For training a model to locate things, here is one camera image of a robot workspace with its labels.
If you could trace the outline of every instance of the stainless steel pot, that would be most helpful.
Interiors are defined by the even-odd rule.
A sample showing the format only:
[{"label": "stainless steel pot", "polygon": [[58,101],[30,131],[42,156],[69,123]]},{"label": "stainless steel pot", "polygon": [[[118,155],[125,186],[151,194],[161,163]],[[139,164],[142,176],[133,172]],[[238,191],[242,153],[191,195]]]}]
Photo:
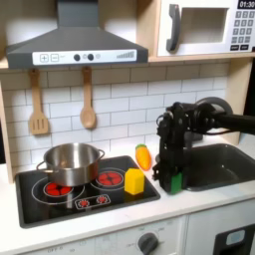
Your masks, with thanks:
[{"label": "stainless steel pot", "polygon": [[[103,150],[85,143],[66,143],[49,149],[37,170],[49,173],[50,180],[62,186],[84,185],[96,179],[98,161],[104,155]],[[47,169],[39,169],[44,162]]]}]

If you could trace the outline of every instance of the stovetop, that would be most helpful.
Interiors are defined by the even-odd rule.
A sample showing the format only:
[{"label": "stovetop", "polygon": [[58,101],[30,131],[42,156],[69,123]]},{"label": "stovetop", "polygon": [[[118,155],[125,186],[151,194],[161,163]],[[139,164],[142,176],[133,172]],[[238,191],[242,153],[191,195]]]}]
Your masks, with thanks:
[{"label": "stovetop", "polygon": [[125,192],[125,173],[129,168],[138,168],[129,156],[103,159],[99,163],[98,178],[77,187],[58,186],[50,182],[46,173],[36,170],[17,174],[21,227],[50,224],[159,199],[147,178],[144,193]]}]

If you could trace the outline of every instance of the cabinet door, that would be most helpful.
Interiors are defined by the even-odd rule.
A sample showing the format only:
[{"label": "cabinet door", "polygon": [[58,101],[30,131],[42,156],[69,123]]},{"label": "cabinet door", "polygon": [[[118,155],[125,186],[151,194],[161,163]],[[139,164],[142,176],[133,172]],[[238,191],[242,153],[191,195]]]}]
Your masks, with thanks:
[{"label": "cabinet door", "polygon": [[254,215],[254,199],[189,215],[185,255],[212,255],[217,234],[254,224]]}]

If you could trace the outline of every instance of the microwave display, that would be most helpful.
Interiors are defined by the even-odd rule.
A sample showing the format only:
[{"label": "microwave display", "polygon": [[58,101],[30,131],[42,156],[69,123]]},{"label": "microwave display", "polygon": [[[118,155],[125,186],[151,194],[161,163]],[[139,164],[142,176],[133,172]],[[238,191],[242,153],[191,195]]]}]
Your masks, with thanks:
[{"label": "microwave display", "polygon": [[255,9],[255,1],[251,0],[239,0],[238,2],[238,9]]}]

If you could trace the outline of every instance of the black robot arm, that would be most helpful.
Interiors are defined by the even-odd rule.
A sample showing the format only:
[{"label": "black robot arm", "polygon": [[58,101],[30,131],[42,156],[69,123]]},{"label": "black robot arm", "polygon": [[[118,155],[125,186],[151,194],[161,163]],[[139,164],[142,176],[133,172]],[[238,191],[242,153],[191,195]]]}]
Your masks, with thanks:
[{"label": "black robot arm", "polygon": [[[234,131],[255,134],[255,118],[227,114],[209,103],[200,105],[175,103],[157,119],[160,136],[159,159],[153,168],[155,180],[170,193],[176,193],[182,184],[182,172],[186,166],[184,140],[187,131],[217,135]],[[226,128],[221,132],[209,132],[213,128]]]}]

